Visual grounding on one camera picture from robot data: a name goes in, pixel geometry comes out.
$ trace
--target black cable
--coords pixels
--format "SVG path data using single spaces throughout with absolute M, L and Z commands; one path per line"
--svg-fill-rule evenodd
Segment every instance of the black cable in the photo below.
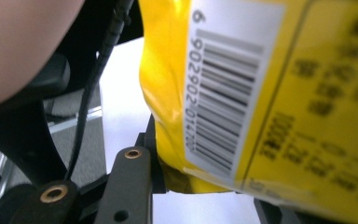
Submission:
M 75 170 L 77 158 L 81 149 L 81 144 L 83 142 L 83 134 L 86 127 L 87 114 L 89 110 L 91 96 L 94 92 L 95 87 L 97 86 L 98 81 L 100 80 L 107 61 L 109 60 L 110 54 L 112 53 L 115 44 L 117 44 L 120 38 L 124 25 L 130 22 L 129 11 L 131 9 L 132 3 L 133 0 L 118 0 L 116 9 L 113 11 L 112 20 L 106 31 L 106 37 L 104 38 L 101 50 L 99 51 L 100 54 L 98 56 L 96 64 L 91 71 L 89 81 L 83 92 L 79 109 L 79 116 L 77 119 L 74 147 L 64 180 L 69 180 Z

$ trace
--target plastic wrapper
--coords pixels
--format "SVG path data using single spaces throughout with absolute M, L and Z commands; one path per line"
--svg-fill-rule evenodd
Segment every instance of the plastic wrapper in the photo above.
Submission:
M 358 1 L 140 1 L 169 189 L 358 222 Z

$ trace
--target barcode label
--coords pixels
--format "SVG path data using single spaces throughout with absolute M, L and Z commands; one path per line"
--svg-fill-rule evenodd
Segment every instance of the barcode label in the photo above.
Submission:
M 192 3 L 186 158 L 209 173 L 235 176 L 282 13 L 281 6 L 239 0 Z

